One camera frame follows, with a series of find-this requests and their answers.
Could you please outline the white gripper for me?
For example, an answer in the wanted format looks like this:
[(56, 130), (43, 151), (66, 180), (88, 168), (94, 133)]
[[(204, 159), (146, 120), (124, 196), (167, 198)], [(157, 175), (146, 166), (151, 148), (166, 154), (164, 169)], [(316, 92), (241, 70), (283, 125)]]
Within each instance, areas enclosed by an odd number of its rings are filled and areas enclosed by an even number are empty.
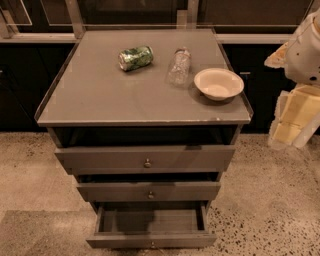
[(291, 146), (304, 128), (320, 112), (320, 87), (297, 84), (290, 92), (282, 91), (270, 126), (268, 145), (274, 150)]

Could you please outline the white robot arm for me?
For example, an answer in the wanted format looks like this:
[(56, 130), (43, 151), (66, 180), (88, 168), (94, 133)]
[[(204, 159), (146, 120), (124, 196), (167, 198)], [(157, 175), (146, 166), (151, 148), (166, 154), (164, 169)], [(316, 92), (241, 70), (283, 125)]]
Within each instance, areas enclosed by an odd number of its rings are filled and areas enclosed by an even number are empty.
[(320, 9), (309, 14), (264, 65), (283, 68), (296, 83), (277, 99), (268, 145), (275, 150), (302, 148), (320, 126)]

